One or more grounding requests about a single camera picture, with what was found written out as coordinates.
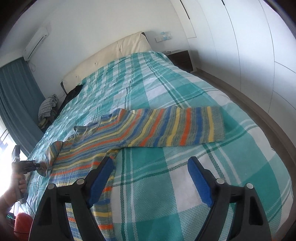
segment red object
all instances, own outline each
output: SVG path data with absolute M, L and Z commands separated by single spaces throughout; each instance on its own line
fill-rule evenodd
M 15 218 L 15 236 L 20 241 L 28 241 L 33 219 L 26 213 L 19 213 Z

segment white wardrobe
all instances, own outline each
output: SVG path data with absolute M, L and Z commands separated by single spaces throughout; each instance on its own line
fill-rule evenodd
M 264 0 L 171 2 L 195 33 L 195 66 L 248 96 L 296 146 L 296 40 L 281 17 Z

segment wire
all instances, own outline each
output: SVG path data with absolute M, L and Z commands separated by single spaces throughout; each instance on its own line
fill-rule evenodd
M 15 220 L 12 216 L 10 216 L 9 214 L 6 215 L 9 219 Z
M 35 213 L 33 211 L 33 209 L 31 208 L 31 206 L 28 204 L 29 208 L 32 210 L 33 214 L 34 214 L 34 217 L 35 217 Z
M 15 233 L 17 233 L 17 234 L 29 234 L 30 232 L 28 232 L 28 233 L 22 233 L 22 232 L 17 232 L 17 231 L 14 231 Z
M 2 138 L 2 136 L 4 135 L 4 133 L 7 131 L 7 129 L 5 129 L 5 131 L 2 133 L 2 135 L 0 136 L 0 140 Z

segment floor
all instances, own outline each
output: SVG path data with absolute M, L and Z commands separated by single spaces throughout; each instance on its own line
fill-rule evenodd
M 210 85 L 219 89 L 225 93 L 235 104 L 237 104 L 243 111 L 245 111 L 254 122 L 262 129 L 265 133 L 270 146 L 276 151 L 279 157 L 282 159 L 283 163 L 287 167 L 289 174 L 292 179 L 292 184 L 296 184 L 296 148 L 291 145 L 287 135 L 281 130 L 278 129 L 279 126 L 269 117 L 258 105 L 256 105 L 252 100 L 247 98 L 244 94 L 223 82 L 222 80 L 202 71 L 197 70 L 192 73 L 193 75 L 203 79 L 208 82 Z M 293 193 L 296 193 L 296 185 L 293 185 Z M 294 201 L 288 219 L 287 227 L 281 227 L 277 233 L 277 238 L 275 240 L 281 240 L 282 237 L 287 233 L 288 228 L 290 232 L 287 233 L 284 240 L 290 240 L 292 237 L 296 237 L 296 202 Z

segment orange stripe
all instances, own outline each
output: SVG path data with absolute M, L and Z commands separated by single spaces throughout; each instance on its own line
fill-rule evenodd
M 76 223 L 76 220 L 74 218 L 68 218 L 70 222 Z M 107 229 L 113 229 L 113 224 L 102 224 L 98 225 L 100 230 L 107 230 Z
M 185 118 L 185 129 L 184 129 L 184 133 L 181 137 L 180 146 L 186 145 L 186 140 L 187 140 L 187 136 L 189 134 L 190 126 L 191 126 L 191 109 L 187 108 L 186 109 L 186 118 Z
M 121 118 L 122 116 L 126 113 L 126 110 L 125 109 L 121 109 L 120 110 L 120 114 L 118 116 L 118 119 L 117 119 L 117 123 L 121 121 Z
M 106 230 L 106 229 L 113 229 L 113 224 L 102 224 L 99 225 L 100 230 Z
M 150 133 L 149 133 L 149 136 L 147 136 L 147 137 L 146 137 L 146 138 L 140 143 L 139 146 L 145 146 L 145 144 L 146 144 L 146 142 L 148 141 L 148 139 L 151 138 L 151 137 L 153 136 L 153 134 L 154 134 L 154 132 L 155 132 L 155 130 L 156 130 L 156 127 L 157 127 L 157 125 L 158 125 L 158 123 L 159 123 L 159 121 L 160 121 L 160 119 L 161 119 L 161 117 L 162 117 L 162 115 L 163 115 L 163 112 L 164 112 L 164 109 L 161 109 L 160 112 L 159 112 L 159 114 L 158 114 L 158 116 L 157 116 L 157 118 L 156 118 L 156 120 L 155 120 L 155 122 L 154 122 L 154 125 L 153 125 L 152 128 L 151 128 L 151 131 L 150 131 Z
M 103 145 L 103 144 L 106 144 L 106 143 L 110 143 L 110 142 L 116 142 L 116 141 L 118 141 L 118 138 L 113 138 L 113 139 L 110 139 L 110 140 L 107 140 L 107 141 L 99 142 L 99 143 L 93 144 L 93 145 L 91 145 L 91 146 L 85 147 L 85 148 L 83 148 L 83 149 L 77 150 L 77 151 L 73 152 L 73 153 L 70 154 L 70 155 L 57 157 L 56 161 L 60 161 L 60 160 L 63 160 L 63 159 L 67 159 L 67 158 L 69 158 L 69 157 L 72 157 L 72 156 L 77 155 L 77 154 L 80 153 L 80 152 L 84 152 L 84 151 L 86 151 L 86 150 L 88 150 L 88 149 L 91 149 L 91 148 L 94 148 L 94 147 L 97 147 L 97 146 L 100 146 L 100 145 Z
M 98 127 L 98 128 L 97 128 L 97 131 L 102 130 L 102 129 L 104 129 L 104 128 L 108 128 L 108 127 L 110 127 L 110 126 L 113 126 L 113 125 L 115 125 L 116 123 L 117 123 L 116 120 L 114 120 L 114 122 L 112 122 L 112 123 L 110 123 L 110 124 L 108 124 L 108 125 L 106 125 L 106 126 Z M 71 145 L 71 144 L 73 144 L 73 142 L 67 142 L 67 143 L 64 143 L 63 146 L 69 146 L 69 145 Z
M 77 170 L 80 170 L 80 169 L 86 169 L 86 168 L 90 168 L 92 166 L 98 166 L 100 165 L 100 161 L 94 161 L 90 164 L 87 164 L 87 165 L 84 165 L 84 166 L 81 166 L 81 167 L 75 167 L 73 169 L 70 169 L 68 171 L 61 171 L 61 172 L 57 172 L 57 173 L 51 173 L 50 176 L 58 176 L 58 175 L 61 175 L 61 174 L 67 174 L 67 173 L 70 173 L 70 172 L 74 172 L 74 171 L 77 171 Z
M 105 187 L 105 188 L 103 189 L 103 192 L 111 191 L 111 189 L 112 189 L 112 186 L 110 186 L 110 187 Z
M 60 160 L 67 159 L 69 157 L 73 157 L 73 156 L 77 155 L 80 152 L 86 151 L 86 150 L 91 149 L 91 148 L 95 148 L 97 146 L 100 146 L 100 145 L 103 145 L 103 144 L 106 144 L 106 143 L 110 143 L 110 142 L 114 142 L 114 141 L 117 141 L 118 142 L 120 139 L 122 139 L 123 137 L 125 137 L 128 134 L 129 130 L 136 123 L 136 120 L 140 117 L 141 112 L 142 112 L 141 109 L 139 109 L 138 110 L 138 114 L 136 115 L 135 120 L 132 122 L 132 124 L 129 126 L 129 128 L 125 131 L 125 133 L 120 138 L 117 137 L 117 138 L 113 138 L 113 139 L 110 139 L 110 140 L 107 140 L 107 141 L 103 141 L 103 142 L 99 142 L 99 143 L 93 144 L 91 146 L 85 147 L 84 149 L 77 150 L 77 151 L 73 152 L 70 155 L 61 156 L 61 157 L 58 156 L 57 159 L 56 159 L 56 161 L 60 161 Z
M 76 220 L 75 220 L 74 218 L 68 218 L 68 220 L 69 220 L 70 222 L 74 222 L 74 223 L 76 223 Z
M 136 118 L 133 120 L 133 122 L 130 124 L 130 126 L 126 129 L 126 131 L 122 134 L 122 136 L 119 137 L 120 140 L 122 140 L 129 133 L 129 131 L 131 130 L 131 128 L 135 125 L 135 123 L 137 122 L 137 120 L 141 116 L 142 110 L 139 109 L 138 112 L 139 112 L 139 114 L 136 115 Z

